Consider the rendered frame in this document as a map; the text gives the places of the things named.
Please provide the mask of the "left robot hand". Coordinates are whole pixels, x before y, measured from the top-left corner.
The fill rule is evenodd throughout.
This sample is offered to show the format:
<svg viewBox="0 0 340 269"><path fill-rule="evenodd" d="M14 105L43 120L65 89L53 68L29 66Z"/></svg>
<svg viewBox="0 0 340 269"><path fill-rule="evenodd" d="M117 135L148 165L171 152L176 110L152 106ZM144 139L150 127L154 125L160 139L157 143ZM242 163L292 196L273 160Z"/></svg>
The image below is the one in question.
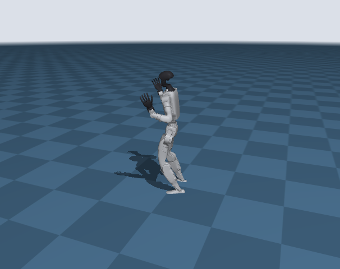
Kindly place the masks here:
<svg viewBox="0 0 340 269"><path fill-rule="evenodd" d="M145 107L147 107L147 110L148 110L148 112L149 112L149 110L152 110L152 109L154 110L154 107L152 106L153 96L151 96L151 100L150 100L150 99L149 99L148 93L146 93L146 94L147 94L148 99L146 98L146 95L145 95L145 93L144 93L144 96L145 96L146 101L145 101L143 95L141 95L141 96L142 96L144 102L143 102L141 96L140 96L140 100L142 101L143 105L144 105Z"/></svg>

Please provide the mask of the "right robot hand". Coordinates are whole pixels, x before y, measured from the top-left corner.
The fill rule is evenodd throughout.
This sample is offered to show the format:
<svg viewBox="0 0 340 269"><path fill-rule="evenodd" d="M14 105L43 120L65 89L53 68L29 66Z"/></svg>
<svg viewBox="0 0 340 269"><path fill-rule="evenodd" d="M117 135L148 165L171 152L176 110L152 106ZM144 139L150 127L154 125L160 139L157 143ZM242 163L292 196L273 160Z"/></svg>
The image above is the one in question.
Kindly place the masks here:
<svg viewBox="0 0 340 269"><path fill-rule="evenodd" d="M155 81L155 79L156 79L156 81ZM152 81L152 83L154 84L154 87L158 90L157 92L160 92L160 91L163 92L163 90L162 90L162 81L161 81L161 84L160 84L159 77L158 77L158 81L157 81L157 78L155 78L155 79L153 79L155 83L153 81ZM159 93L158 93L158 95L159 95Z"/></svg>

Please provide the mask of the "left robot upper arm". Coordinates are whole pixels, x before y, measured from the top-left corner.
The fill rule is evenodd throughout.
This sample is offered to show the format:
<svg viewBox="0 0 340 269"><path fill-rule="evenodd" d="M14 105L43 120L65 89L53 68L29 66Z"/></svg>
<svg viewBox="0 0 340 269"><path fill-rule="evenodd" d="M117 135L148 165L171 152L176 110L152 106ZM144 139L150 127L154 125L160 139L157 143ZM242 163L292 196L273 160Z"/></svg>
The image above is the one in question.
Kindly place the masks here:
<svg viewBox="0 0 340 269"><path fill-rule="evenodd" d="M166 113L166 115L171 117L171 121L172 121L172 111L171 111L171 105L170 105L171 98L169 94L163 95L163 97L161 98L161 101L163 104L164 112ZM165 122L165 123L170 123L170 122Z"/></svg>

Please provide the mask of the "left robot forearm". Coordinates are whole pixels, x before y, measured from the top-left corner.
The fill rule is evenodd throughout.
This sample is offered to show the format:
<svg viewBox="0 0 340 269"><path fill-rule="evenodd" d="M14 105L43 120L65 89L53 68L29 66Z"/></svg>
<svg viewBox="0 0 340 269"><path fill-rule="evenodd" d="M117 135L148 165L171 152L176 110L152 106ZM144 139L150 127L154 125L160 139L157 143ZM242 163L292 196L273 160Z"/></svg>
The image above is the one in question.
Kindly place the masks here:
<svg viewBox="0 0 340 269"><path fill-rule="evenodd" d="M171 117L168 115L158 114L153 109L149 110L151 118L155 118L156 120L159 120L160 122L170 122Z"/></svg>

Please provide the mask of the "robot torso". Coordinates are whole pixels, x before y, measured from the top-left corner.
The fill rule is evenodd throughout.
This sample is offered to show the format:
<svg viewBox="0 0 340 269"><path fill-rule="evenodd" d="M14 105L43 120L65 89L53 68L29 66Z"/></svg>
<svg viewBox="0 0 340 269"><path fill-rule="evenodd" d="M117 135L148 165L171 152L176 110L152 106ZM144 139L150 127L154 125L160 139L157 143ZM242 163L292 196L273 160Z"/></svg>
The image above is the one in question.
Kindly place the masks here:
<svg viewBox="0 0 340 269"><path fill-rule="evenodd" d="M173 91L172 92L168 91L168 89L166 89L163 92L163 95L169 94L169 96L171 98L170 105L171 105L171 111L172 111L172 121L170 123L168 123L168 125L166 126L166 133L168 131L171 131L173 133L173 137L175 137L177 135L178 125L177 125L177 121L176 120L180 116L180 104L179 104L179 98L178 98L178 91L177 91L176 88L174 88L174 89L175 89L174 92ZM163 97L163 95L162 95L162 97ZM165 113L165 115L166 115L166 113Z"/></svg>

